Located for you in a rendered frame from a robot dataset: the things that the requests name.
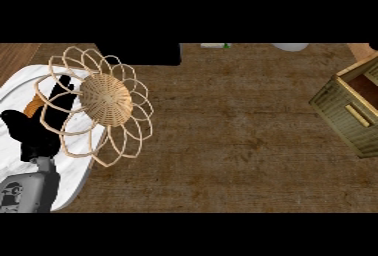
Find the open wooden drawer box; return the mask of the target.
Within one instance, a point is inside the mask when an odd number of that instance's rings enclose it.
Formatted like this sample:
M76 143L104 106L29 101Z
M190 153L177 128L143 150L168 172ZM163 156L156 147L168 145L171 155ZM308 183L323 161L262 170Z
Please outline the open wooden drawer box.
M378 85L369 80L364 73L378 64L378 52L357 61L336 73L336 78L358 101L366 105L378 117Z

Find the wicker basket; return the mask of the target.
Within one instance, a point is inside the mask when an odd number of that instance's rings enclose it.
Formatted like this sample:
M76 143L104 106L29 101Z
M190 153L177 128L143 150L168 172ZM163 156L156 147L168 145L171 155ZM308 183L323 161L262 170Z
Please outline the wicker basket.
M67 53L70 50L75 50L79 52L79 60L69 57ZM98 61L94 60L93 56L90 53L94 53L98 56ZM93 62L95 69L91 69L87 64L85 64L85 58ZM116 60L116 64L110 66L107 62L107 58L113 58ZM54 72L53 69L53 60L60 59L64 72ZM87 72L87 76L81 78L72 68L67 65L67 61L76 63L84 71ZM107 66L109 72L106 73L103 71L101 65ZM113 75L113 70L115 68L121 68L121 78L118 79ZM138 81L137 76L135 76L135 71L134 68L122 64L119 61L119 58L113 55L103 56L98 51L93 48L88 48L87 50L79 49L76 46L69 46L64 50L60 56L51 56L48 59L47 63L47 68L48 68L48 73L41 76L41 78L35 81L33 83L33 89L35 89L35 94L39 97L42 101L42 110L39 114L39 124L42 127L53 132L59 136L60 140L60 145L63 149L63 153L67 157L72 158L82 158L82 157L91 157L91 159L103 166L103 167L110 167L115 165L115 163L119 161L121 158L128 158L128 159L135 159L141 147L143 147L143 141L152 137L153 134L153 126L152 126L152 121L150 117L153 114L153 107L150 104L150 101L147 99L149 96L149 90L141 81ZM125 75L125 68L131 70L131 77L126 77ZM63 85L62 82L57 79L57 75L67 75L70 78L75 78L79 80L79 89L67 89ZM38 84L39 82L47 79L53 78L54 82L57 83L59 87L63 89L63 92L59 93L51 99L47 99L44 94L39 91ZM125 86L125 82L131 81L132 82L132 89L128 90ZM144 94L137 92L137 85L141 86L144 89ZM75 110L66 110L63 107L59 107L53 101L64 96L64 95L76 95L81 107ZM134 103L132 102L132 94L137 95L141 98L141 103ZM143 105L149 107L149 114L143 108ZM44 116L45 116L45 111L47 108L51 108L63 113L67 113L67 117L63 121L62 128L54 129L45 122ZM134 111L140 110L144 118L137 118L134 117ZM73 117L75 114L84 112L87 117L90 118L91 125L88 129L79 132L66 132L66 124L70 121L70 118ZM137 135L134 135L125 128L125 124L128 121L134 122L135 128L137 128ZM141 127L140 127L140 122L147 123L147 128L149 128L149 134L144 136L141 133ZM91 132L95 126L100 125L104 128L104 140L98 146L95 146L95 149L93 149L91 146ZM122 129L122 148L118 149L115 140L112 137L112 128L121 127ZM66 145L64 145L64 136L76 136L88 133L88 152L81 153L81 154L73 154L69 152ZM126 142L128 138L137 141L137 151L134 154L126 154L125 149L126 149ZM116 153L116 157L110 163L104 163L100 158L97 157L98 150L101 147L106 145L107 141L110 142L112 149Z

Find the orange squash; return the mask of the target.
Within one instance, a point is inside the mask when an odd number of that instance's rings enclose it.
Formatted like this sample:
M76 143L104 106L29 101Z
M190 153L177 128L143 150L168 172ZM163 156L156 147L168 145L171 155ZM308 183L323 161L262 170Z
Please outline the orange squash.
M38 95L33 95L31 102L26 104L23 109L23 114L28 118L33 116L36 109L44 105L44 101L41 100Z

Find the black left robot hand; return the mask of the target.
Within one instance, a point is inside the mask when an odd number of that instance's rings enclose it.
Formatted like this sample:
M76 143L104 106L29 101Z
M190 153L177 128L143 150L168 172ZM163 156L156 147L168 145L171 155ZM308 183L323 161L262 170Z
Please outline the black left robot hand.
M70 77L62 75L59 82L69 90L73 89L73 84L69 84ZM66 92L59 84L54 84L50 97ZM54 106L70 110L76 95L66 94L53 100ZM39 123L42 106L38 107L31 117L17 110L4 110L1 112L1 120L5 123L10 137L20 142L20 161L29 162L31 159L42 156L53 158L60 149L59 135L48 131ZM67 113L47 106L44 122L51 128L60 131Z

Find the pale grey round object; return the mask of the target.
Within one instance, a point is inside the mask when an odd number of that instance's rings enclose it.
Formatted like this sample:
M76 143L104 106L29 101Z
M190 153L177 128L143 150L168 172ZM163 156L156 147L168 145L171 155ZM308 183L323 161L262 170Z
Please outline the pale grey round object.
M308 46L307 43L273 43L273 46L287 52L298 52Z

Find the white marble placemat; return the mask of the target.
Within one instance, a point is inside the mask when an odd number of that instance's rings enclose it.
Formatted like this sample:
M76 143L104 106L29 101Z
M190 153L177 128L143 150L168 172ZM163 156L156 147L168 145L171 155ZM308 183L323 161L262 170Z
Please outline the white marble placemat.
M35 81L48 73L47 65L29 65L23 67L8 78L0 87L0 112L5 109L23 111L31 102L35 91ZM87 153L88 146L97 148L103 137L104 128L97 125L91 133L76 136L64 136L64 145L70 153ZM70 158L63 152L54 157L56 170L60 174L60 184L51 210L63 209L73 201L84 186L90 169L91 157ZM36 166L20 161L20 143L11 139L0 119L0 182L14 174L36 171Z

